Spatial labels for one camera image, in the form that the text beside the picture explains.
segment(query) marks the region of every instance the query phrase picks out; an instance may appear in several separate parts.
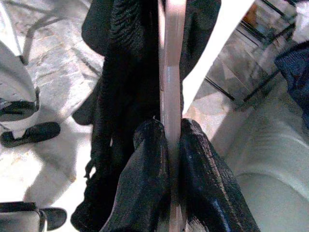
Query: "black fabric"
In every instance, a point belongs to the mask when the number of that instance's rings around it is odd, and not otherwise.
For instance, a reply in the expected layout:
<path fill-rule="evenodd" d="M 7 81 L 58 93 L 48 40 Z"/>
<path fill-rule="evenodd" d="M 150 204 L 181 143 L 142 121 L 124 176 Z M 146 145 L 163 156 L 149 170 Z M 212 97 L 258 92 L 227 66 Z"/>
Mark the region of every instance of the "black fabric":
<path fill-rule="evenodd" d="M 169 218 L 168 148 L 163 125 L 154 119 L 142 123 L 133 141 L 135 152 L 121 172 L 112 213 L 100 232 L 154 232 Z"/>
<path fill-rule="evenodd" d="M 200 125 L 190 119 L 182 120 L 180 155 L 180 193 L 191 227 L 200 225 L 211 232 L 260 231 L 231 170 Z"/>
<path fill-rule="evenodd" d="M 26 129 L 21 138 L 15 139 L 11 131 L 6 131 L 0 136 L 0 143 L 4 147 L 12 148 L 27 143 L 38 143 L 52 139 L 60 134 L 60 126 L 56 122 L 44 122 Z"/>
<path fill-rule="evenodd" d="M 303 119 L 309 129 L 309 42 L 280 54 L 275 64 L 288 83 L 288 93 L 302 108 Z"/>
<path fill-rule="evenodd" d="M 157 1 L 114 0 L 109 13 L 110 3 L 94 1 L 96 6 L 91 6 L 83 26 L 83 38 L 105 55 L 105 61 L 95 91 L 73 115 L 82 124 L 93 124 L 84 201 L 71 217 L 81 232 L 96 232 L 104 225 L 112 210 L 119 175 L 134 151 L 134 130 L 160 114 Z M 219 0 L 187 1 L 181 79 L 206 46 L 219 8 Z M 104 18 L 102 24 L 95 22 L 100 17 Z M 103 36 L 108 20 L 109 34 Z M 96 173 L 89 178 L 93 167 Z"/>
<path fill-rule="evenodd" d="M 156 1 L 152 1 L 151 4 L 156 5 L 157 3 Z M 111 28 L 110 18 L 112 5 L 113 0 L 93 0 L 82 28 L 82 37 L 84 41 L 94 51 L 103 56 L 107 55 L 110 43 L 109 30 Z M 183 33 L 183 47 L 180 59 L 181 92 L 182 80 L 194 68 L 206 47 L 213 27 L 216 23 L 220 6 L 221 0 L 187 0 Z M 153 20 L 156 20 L 153 21 L 153 24 L 157 26 L 156 15 L 153 15 Z M 157 49 L 153 50 L 152 56 L 157 57 L 158 54 L 156 51 Z M 81 125 L 93 123 L 93 114 L 95 114 L 96 108 L 95 100 L 97 99 L 98 94 L 102 94 L 100 91 L 97 91 L 98 86 L 101 85 L 101 79 L 98 81 L 93 93 L 76 111 L 76 113 L 73 114 L 73 118 Z"/>
<path fill-rule="evenodd" d="M 163 125 L 143 122 L 135 131 L 135 151 L 120 174 L 112 209 L 100 232 L 168 231 L 170 183 Z M 259 232 L 230 169 L 201 127 L 182 120 L 180 193 L 194 231 Z"/>

